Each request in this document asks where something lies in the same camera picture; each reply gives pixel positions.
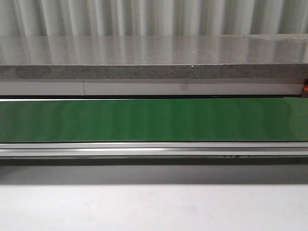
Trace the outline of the grey speckled stone counter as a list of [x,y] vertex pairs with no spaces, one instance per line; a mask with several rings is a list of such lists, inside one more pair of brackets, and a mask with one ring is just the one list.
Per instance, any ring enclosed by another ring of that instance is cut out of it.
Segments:
[[1,79],[305,79],[307,76],[306,34],[0,38]]

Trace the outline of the green conveyor belt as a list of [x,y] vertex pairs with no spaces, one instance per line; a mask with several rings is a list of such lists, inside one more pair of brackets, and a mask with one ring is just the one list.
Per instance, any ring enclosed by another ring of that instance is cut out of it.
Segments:
[[306,141],[307,98],[3,101],[1,142]]

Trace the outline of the white pleated curtain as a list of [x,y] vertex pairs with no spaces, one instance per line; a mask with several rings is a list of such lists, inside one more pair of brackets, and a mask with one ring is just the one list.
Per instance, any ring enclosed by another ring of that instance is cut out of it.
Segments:
[[3,0],[2,36],[299,34],[305,0]]

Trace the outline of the aluminium conveyor front rail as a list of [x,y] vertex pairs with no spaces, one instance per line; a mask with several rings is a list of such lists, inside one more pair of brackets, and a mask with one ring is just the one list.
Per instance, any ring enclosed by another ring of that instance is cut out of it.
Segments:
[[2,158],[306,157],[306,141],[2,143]]

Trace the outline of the white conveyor back rail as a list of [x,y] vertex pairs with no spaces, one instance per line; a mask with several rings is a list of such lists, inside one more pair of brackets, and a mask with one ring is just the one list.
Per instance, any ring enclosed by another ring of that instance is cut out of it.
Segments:
[[2,80],[2,96],[300,95],[302,78]]

